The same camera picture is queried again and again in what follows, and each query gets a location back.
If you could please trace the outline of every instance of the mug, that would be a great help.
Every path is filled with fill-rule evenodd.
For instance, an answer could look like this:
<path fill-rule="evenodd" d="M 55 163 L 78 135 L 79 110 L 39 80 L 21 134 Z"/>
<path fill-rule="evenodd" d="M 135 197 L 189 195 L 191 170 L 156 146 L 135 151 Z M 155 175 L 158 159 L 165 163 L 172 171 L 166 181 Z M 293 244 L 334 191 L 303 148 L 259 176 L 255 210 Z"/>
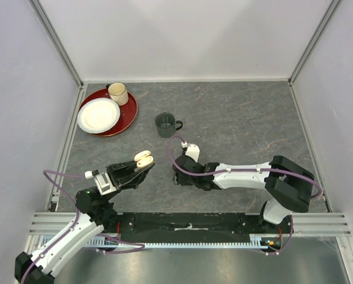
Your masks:
<path fill-rule="evenodd" d="M 158 114 L 155 118 L 155 125 L 159 136 L 163 138 L 170 138 L 175 134 L 176 130 L 183 127 L 183 123 L 180 120 L 176 120 L 169 112 Z"/>
<path fill-rule="evenodd" d="M 125 105 L 128 102 L 128 90 L 123 83 L 117 82 L 107 84 L 106 88 L 111 99 L 113 99 L 118 105 Z"/>

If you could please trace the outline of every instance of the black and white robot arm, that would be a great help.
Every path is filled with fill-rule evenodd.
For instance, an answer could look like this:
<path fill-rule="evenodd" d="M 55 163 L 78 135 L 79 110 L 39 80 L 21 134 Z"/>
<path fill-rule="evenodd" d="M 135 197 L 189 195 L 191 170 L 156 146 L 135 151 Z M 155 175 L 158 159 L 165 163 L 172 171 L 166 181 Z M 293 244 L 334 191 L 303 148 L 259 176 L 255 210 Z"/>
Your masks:
<path fill-rule="evenodd" d="M 149 151 L 134 161 L 111 164 L 105 173 L 86 172 L 96 186 L 76 194 L 76 217 L 49 242 L 28 255 L 22 252 L 15 262 L 15 278 L 25 284 L 53 284 L 63 266 L 95 235 L 116 229 L 117 212 L 110 202 L 124 189 L 137 188 L 154 166 Z"/>
<path fill-rule="evenodd" d="M 260 169 L 281 169 L 297 173 L 314 180 L 314 175 L 283 156 L 274 156 L 271 162 L 254 165 L 233 166 L 223 163 L 198 163 L 199 148 L 195 144 L 182 143 L 183 153 L 175 162 L 190 173 L 215 173 L 206 176 L 192 176 L 175 166 L 174 182 L 179 185 L 195 185 L 206 191 L 226 188 L 257 188 L 267 190 L 273 198 L 263 205 L 262 222 L 279 224 L 291 212 L 308 212 L 313 185 L 294 176 L 261 171 Z"/>

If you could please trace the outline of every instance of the red tray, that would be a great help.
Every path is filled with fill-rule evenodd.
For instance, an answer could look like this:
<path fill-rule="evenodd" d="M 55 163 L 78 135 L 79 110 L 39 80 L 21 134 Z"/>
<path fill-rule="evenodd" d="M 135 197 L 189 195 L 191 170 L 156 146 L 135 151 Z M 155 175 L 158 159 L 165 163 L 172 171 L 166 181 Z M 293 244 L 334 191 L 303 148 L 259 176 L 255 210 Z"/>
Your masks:
<path fill-rule="evenodd" d="M 100 136 L 100 137 L 109 137 L 109 136 L 117 135 L 123 132 L 124 130 L 126 130 L 133 123 L 133 121 L 135 120 L 135 117 L 137 116 L 138 104 L 131 93 L 128 92 L 128 96 L 129 96 L 129 101 L 125 105 L 121 105 L 119 107 L 121 114 L 115 126 L 113 126 L 111 129 L 105 132 L 93 134 L 93 135 Z M 89 95 L 82 102 L 82 104 L 79 107 L 79 110 L 82 108 L 82 106 L 84 106 L 89 101 L 92 101 L 93 99 L 98 99 L 98 98 L 110 99 L 111 97 L 109 96 L 107 89 L 98 90 L 93 94 Z"/>

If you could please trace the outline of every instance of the floor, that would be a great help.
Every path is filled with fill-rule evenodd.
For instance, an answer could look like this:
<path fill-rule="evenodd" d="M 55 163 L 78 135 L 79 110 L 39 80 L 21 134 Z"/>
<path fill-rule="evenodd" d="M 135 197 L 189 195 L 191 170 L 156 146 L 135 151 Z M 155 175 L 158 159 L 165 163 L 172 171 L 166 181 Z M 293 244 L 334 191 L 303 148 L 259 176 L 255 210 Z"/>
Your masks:
<path fill-rule="evenodd" d="M 105 84 L 88 85 L 86 96 Z M 171 112 L 184 122 L 178 133 L 200 147 L 200 162 L 255 164 L 284 155 L 313 171 L 306 140 L 287 82 L 129 83 L 139 103 L 138 117 L 118 136 L 100 138 L 76 130 L 66 173 L 103 170 L 111 163 L 132 160 L 135 153 L 151 150 L 156 166 L 136 190 L 114 198 L 115 209 L 127 212 L 260 212 L 270 199 L 265 190 L 231 188 L 205 192 L 173 185 L 167 155 L 168 139 L 156 132 L 154 119 Z M 174 144 L 174 155 L 181 153 Z M 65 179 L 64 188 L 76 192 L 92 180 Z M 74 211 L 61 196 L 58 211 Z M 311 212 L 325 212 L 320 197 Z"/>
<path fill-rule="evenodd" d="M 241 249 L 81 250 L 55 284 L 349 284 L 335 239 L 293 238 L 282 256 Z"/>

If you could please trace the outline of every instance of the wall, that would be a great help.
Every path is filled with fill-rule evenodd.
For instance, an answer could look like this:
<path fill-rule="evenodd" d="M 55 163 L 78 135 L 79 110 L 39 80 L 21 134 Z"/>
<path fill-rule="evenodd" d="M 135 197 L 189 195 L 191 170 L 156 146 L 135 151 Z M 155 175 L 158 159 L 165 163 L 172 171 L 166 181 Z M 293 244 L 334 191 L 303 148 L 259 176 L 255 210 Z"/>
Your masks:
<path fill-rule="evenodd" d="M 353 235 L 353 0 L 342 1 L 295 90 L 329 201 Z"/>
<path fill-rule="evenodd" d="M 41 0 L 83 80 L 288 78 L 330 0 Z"/>
<path fill-rule="evenodd" d="M 77 86 L 26 1 L 0 0 L 0 283 L 50 189 Z"/>

